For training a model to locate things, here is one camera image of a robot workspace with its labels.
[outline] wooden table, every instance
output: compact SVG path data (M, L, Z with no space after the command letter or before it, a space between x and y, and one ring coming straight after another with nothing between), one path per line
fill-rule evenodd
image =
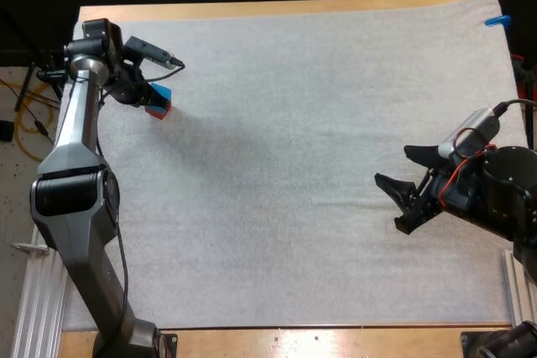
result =
M312 0L261 3L155 4L81 8L79 21L109 18L179 20L351 10L414 8L460 0ZM180 330L180 358L460 358L462 331L507 329L509 324L459 324L356 327L340 329L207 329ZM95 332L65 332L61 358L89 358Z

